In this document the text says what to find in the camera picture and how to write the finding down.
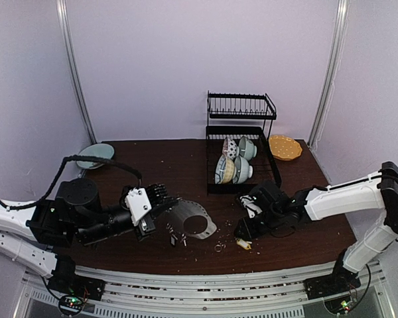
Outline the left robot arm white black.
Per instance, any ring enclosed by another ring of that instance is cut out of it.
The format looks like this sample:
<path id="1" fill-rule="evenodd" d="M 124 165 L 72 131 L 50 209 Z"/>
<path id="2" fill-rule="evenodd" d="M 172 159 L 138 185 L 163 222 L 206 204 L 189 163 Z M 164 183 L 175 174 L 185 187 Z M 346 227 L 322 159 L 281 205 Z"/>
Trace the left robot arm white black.
<path id="1" fill-rule="evenodd" d="M 76 263 L 40 245 L 69 248 L 89 246 L 133 232 L 143 240 L 156 229 L 154 221 L 180 200 L 165 185 L 125 187 L 116 205 L 100 203 L 97 185 L 86 178 L 62 182 L 53 200 L 0 201 L 0 252 L 34 270 L 52 290 L 94 299 L 104 282 L 76 274 Z"/>

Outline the key with yellow tag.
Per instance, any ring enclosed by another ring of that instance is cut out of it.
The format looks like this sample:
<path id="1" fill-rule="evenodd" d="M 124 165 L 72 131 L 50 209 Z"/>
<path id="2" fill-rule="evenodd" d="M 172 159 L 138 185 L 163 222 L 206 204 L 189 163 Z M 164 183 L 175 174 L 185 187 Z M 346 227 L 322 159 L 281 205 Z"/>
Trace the key with yellow tag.
<path id="1" fill-rule="evenodd" d="M 236 244 L 240 247 L 242 247 L 244 250 L 251 250 L 251 244 L 252 242 L 243 240 L 242 238 L 237 238 Z"/>

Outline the small metal keyring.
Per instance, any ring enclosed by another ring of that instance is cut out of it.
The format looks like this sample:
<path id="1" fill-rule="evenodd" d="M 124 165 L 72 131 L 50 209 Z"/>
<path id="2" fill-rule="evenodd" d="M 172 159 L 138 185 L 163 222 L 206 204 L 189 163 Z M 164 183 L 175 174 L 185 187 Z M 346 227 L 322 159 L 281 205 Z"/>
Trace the small metal keyring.
<path id="1" fill-rule="evenodd" d="M 223 250 L 223 246 L 220 245 L 220 244 L 217 244 L 217 245 L 214 247 L 214 250 L 215 250 L 216 252 L 221 252 L 221 251 Z"/>

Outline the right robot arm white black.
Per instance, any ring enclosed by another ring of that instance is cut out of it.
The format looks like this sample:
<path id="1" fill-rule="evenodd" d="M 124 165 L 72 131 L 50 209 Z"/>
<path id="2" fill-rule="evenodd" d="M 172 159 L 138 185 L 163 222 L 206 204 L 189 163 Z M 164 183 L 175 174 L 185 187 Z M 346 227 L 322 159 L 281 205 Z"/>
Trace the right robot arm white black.
<path id="1" fill-rule="evenodd" d="M 331 274 L 307 281 L 336 293 L 350 286 L 369 261 L 398 240 L 398 166 L 393 162 L 384 162 L 378 171 L 360 179 L 313 186 L 293 196 L 274 182 L 265 181 L 239 196 L 238 201 L 247 216 L 239 220 L 234 235 L 243 240 L 335 215 L 380 210 L 381 216 L 364 238 L 340 253 Z"/>

